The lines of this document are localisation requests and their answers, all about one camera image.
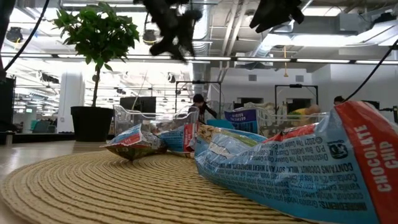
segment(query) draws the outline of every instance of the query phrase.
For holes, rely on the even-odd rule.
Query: potted plant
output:
[[[95,63],[96,75],[93,105],[72,106],[73,127],[77,141],[100,142],[108,137],[113,110],[96,107],[98,83],[101,69],[112,71],[108,62],[112,59],[127,58],[129,48],[134,48],[135,41],[139,41],[137,26],[132,18],[118,16],[108,4],[99,2],[98,5],[86,6],[77,15],[64,10],[57,12],[54,19],[56,28],[62,29],[69,37],[64,41],[67,45],[76,45],[77,55],[84,55],[86,63]]]

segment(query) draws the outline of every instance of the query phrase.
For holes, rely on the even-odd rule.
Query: chair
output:
[[[57,127],[55,125],[50,125],[49,128],[47,129],[47,133],[56,133],[57,132]]]
[[[231,122],[221,119],[209,119],[207,120],[207,125],[214,126],[217,128],[235,129],[234,126],[231,124]]]
[[[38,121],[33,128],[32,133],[47,133],[50,123],[50,121]]]

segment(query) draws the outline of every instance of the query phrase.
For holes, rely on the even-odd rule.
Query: black plant pot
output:
[[[113,110],[89,106],[72,106],[76,141],[105,142],[112,122]]]

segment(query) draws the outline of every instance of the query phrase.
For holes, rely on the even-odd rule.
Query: clear plastic bin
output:
[[[115,136],[137,125],[146,125],[152,133],[162,133],[178,128],[184,124],[195,123],[198,120],[199,108],[186,106],[178,113],[141,113],[126,110],[120,105],[114,105]]]
[[[263,108],[238,108],[234,111],[256,109],[258,134],[271,138],[287,128],[294,128],[312,123],[318,123],[328,113],[318,113],[310,116],[303,115],[274,115]]]

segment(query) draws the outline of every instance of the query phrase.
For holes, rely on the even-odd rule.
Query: woven placemat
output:
[[[12,172],[1,194],[32,223],[305,223],[211,184],[193,159],[174,155],[49,159]]]

